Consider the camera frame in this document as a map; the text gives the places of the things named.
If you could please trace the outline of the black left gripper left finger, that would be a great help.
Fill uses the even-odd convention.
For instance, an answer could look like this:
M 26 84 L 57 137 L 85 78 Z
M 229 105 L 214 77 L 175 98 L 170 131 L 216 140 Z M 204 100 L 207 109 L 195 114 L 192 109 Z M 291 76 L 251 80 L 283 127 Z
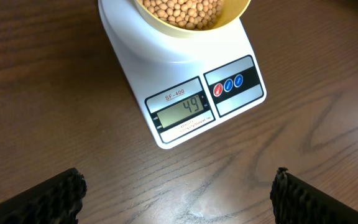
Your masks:
M 77 224 L 86 181 L 76 168 L 68 169 L 0 203 L 0 224 Z

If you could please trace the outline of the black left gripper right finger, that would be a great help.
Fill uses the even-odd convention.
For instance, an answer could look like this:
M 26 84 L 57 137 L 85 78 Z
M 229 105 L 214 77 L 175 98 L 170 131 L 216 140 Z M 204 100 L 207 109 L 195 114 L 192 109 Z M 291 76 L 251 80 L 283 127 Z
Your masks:
M 272 182 L 275 223 L 358 224 L 358 211 L 348 207 L 280 167 Z

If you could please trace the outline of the white kitchen scale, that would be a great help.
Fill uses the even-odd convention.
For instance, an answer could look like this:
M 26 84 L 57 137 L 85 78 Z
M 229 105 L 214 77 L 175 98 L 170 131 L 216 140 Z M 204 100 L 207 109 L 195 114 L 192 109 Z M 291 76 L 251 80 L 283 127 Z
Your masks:
M 176 38 L 153 28 L 134 1 L 100 1 L 101 22 L 159 147 L 173 148 L 265 101 L 240 19 Z

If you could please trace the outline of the soybeans in bowl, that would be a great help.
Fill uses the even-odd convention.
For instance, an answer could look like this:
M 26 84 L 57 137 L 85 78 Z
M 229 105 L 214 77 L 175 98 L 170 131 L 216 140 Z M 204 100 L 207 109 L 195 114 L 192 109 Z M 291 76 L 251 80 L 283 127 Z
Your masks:
M 187 30 L 212 29 L 222 14 L 222 0 L 138 0 L 155 17 Z

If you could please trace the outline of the yellow bowl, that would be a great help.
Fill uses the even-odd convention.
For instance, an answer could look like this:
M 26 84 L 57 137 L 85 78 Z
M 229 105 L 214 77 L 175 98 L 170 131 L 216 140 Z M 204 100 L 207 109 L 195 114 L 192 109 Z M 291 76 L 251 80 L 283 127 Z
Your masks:
M 181 29 L 170 24 L 161 21 L 153 14 L 151 14 L 146 8 L 138 3 L 138 0 L 134 0 L 135 5 L 140 12 L 141 16 L 155 29 L 158 31 L 176 38 L 188 38 L 195 37 L 201 34 L 207 34 L 213 30 L 222 29 L 224 26 L 230 24 L 244 13 L 250 4 L 250 0 L 222 0 L 223 11 L 222 14 L 217 18 L 217 21 L 212 29 L 209 30 L 187 30 Z

